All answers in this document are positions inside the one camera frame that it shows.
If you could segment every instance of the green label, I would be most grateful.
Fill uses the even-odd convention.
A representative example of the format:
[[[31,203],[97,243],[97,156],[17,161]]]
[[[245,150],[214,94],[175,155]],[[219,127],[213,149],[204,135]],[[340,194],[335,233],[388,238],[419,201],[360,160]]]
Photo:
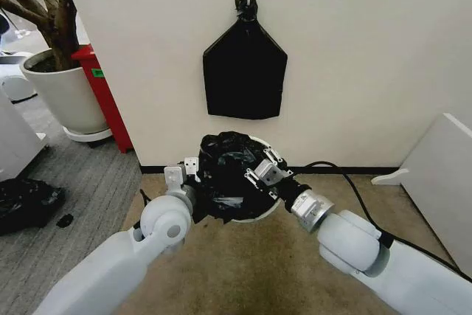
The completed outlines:
[[[94,77],[105,77],[105,75],[103,74],[103,70],[102,70],[102,69],[92,69],[92,70],[91,70],[91,74],[92,74]]]

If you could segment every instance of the red cabinet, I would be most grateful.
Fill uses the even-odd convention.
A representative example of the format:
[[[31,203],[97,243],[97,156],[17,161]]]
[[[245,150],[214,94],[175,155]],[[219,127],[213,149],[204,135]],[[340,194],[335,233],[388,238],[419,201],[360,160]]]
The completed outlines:
[[[80,61],[91,89],[94,91],[95,97],[106,118],[106,122],[110,126],[115,142],[119,150],[122,153],[126,153],[126,150],[131,149],[133,144],[131,143],[125,123],[123,123],[121,115],[119,114],[117,104],[111,95],[110,88],[106,83],[105,76],[103,75],[91,44],[81,47],[72,55],[72,58]]]

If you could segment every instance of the carpet floor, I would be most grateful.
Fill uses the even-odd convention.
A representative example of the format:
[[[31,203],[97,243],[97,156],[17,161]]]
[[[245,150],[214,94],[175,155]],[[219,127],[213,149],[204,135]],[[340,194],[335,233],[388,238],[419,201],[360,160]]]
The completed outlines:
[[[0,237],[0,314],[31,314],[49,289],[123,223],[141,181],[134,152],[121,154],[113,141],[90,148],[62,131],[40,97],[15,107],[36,132],[49,137],[22,173],[66,190],[66,203],[42,229]],[[56,226],[70,213],[68,227]]]
[[[400,187],[372,186],[373,176],[353,181],[373,218],[386,230],[450,260]],[[297,179],[336,204],[363,215],[341,176]],[[162,175],[144,175],[143,190],[155,198],[166,190]],[[136,194],[123,229],[139,220]],[[309,235],[281,204],[252,224],[206,217],[193,225],[180,251],[154,261],[145,280],[115,315],[395,314],[367,287],[324,261]]]

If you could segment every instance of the white wall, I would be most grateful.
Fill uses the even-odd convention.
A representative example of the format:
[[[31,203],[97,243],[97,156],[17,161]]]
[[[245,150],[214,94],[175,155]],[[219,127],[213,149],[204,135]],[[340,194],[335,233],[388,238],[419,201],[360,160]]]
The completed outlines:
[[[236,130],[293,165],[395,166],[442,111],[471,107],[472,0],[258,0],[288,53],[281,115],[207,114],[201,56],[234,0],[75,0],[142,165]]]

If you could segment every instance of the black trash bag on floor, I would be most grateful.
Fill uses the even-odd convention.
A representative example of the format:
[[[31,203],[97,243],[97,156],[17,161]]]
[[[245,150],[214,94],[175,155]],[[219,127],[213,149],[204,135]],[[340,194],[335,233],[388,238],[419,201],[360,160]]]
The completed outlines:
[[[209,114],[262,120],[280,113],[287,55],[257,22],[256,0],[236,0],[237,21],[204,53]]]
[[[62,188],[32,179],[0,182],[0,235],[43,227],[64,202]]]
[[[194,222],[207,215],[222,218],[224,223],[254,219],[274,206],[277,201],[267,191],[258,190],[244,177],[246,169],[254,170],[266,158],[265,148],[238,132],[204,136],[198,155],[201,181],[193,185],[199,196],[192,214]]]

